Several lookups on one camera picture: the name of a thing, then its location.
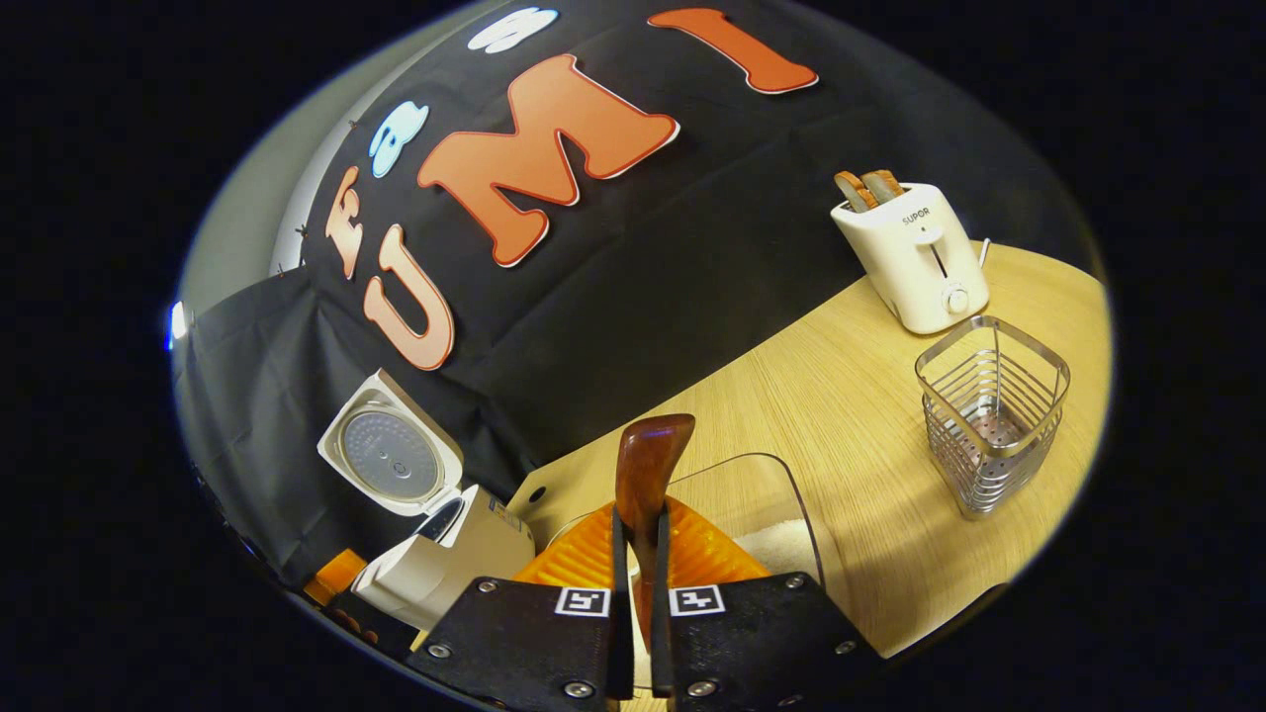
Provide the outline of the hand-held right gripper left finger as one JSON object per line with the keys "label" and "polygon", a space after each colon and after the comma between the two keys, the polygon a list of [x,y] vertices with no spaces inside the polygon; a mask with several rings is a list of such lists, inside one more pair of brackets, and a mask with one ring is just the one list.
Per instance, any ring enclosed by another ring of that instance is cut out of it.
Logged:
{"label": "hand-held right gripper left finger", "polygon": [[633,696],[634,626],[623,524],[606,533],[606,587],[480,576],[430,628],[411,671],[475,706],[506,711],[617,711]]}

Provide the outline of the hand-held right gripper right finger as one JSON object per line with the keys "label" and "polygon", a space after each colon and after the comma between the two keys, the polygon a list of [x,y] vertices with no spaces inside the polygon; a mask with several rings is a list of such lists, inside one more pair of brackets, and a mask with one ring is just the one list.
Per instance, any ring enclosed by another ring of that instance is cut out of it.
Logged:
{"label": "hand-held right gripper right finger", "polygon": [[805,571],[670,587],[684,511],[660,516],[653,694],[670,711],[828,711],[881,671],[880,654]]}

